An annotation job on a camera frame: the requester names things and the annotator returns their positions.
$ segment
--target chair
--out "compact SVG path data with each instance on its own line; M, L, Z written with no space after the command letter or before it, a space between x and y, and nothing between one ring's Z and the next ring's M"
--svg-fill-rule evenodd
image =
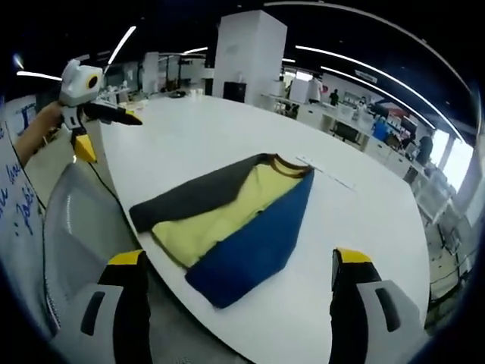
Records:
M48 201L44 224L45 290L58 328L75 294L98 281L111 257L134 249L114 197L80 163L69 164Z
M337 135L338 137L341 137L343 142L348 140L349 142L352 142L360 146L360 144L357 142L358 130L354 129L353 127L350 127L347 124L336 121L335 126L333 127L331 132L333 136Z

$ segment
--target white table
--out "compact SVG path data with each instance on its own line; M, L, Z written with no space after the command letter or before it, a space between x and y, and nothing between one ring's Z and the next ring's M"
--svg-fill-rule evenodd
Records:
M297 162L296 156L311 158L355 188L316 171L299 240L285 269L222 310L186 283L184 270L150 234L137 235L175 296L236 352L257 364L328 362L336 246L368 254L381 277L394 280L417 304L424 324L427 244L404 181L325 133L237 102L208 96L157 99L140 116L142 127L101 125L108 169L127 215L137 203L261 152L277 152L291 162Z

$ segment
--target floor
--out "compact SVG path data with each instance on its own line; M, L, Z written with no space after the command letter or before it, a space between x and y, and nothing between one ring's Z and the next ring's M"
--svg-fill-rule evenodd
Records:
M27 165L27 173L42 203L47 206L58 178L73 152L65 139L49 144L37 153ZM98 183L97 177L87 164L77 161ZM430 256L431 299L445 294L458 281L455 257L441 247L441 239L435 227L426 229ZM247 363L207 332L173 297L163 281L150 274L149 300L152 308L151 342L154 362L173 364L243 364Z

